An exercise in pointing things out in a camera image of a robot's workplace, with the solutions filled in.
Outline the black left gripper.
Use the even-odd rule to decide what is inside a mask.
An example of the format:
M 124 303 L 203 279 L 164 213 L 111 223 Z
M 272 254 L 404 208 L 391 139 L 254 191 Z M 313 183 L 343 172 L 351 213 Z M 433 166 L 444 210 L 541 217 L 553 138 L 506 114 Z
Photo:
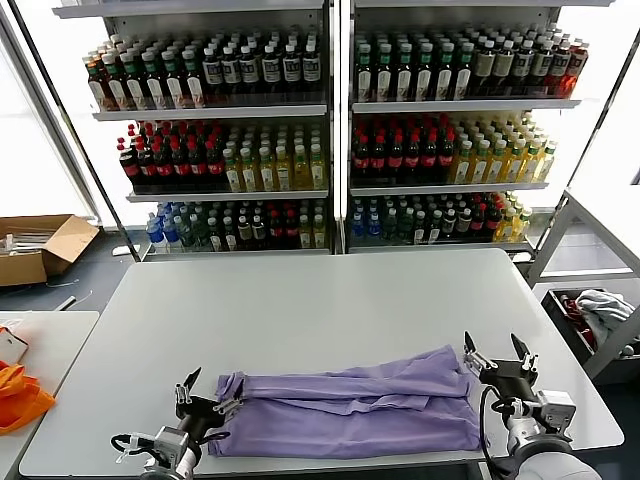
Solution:
M 186 432 L 193 444 L 228 438 L 231 433 L 224 426 L 244 400 L 243 375 L 220 375 L 216 400 L 193 396 L 191 390 L 201 371 L 202 368 L 198 367 L 182 383 L 175 385 L 176 416 L 180 420 L 178 429 Z

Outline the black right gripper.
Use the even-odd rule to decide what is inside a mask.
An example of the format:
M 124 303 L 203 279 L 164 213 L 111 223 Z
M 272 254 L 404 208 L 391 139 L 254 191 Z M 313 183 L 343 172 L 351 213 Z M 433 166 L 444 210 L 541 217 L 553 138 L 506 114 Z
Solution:
M 476 348 L 468 331 L 464 333 L 464 363 L 479 373 L 482 384 L 493 386 L 501 399 L 516 398 L 534 402 L 536 395 L 532 387 L 538 378 L 539 356 L 532 353 L 526 343 L 514 333 L 510 335 L 514 350 L 519 358 L 515 360 L 491 360 Z

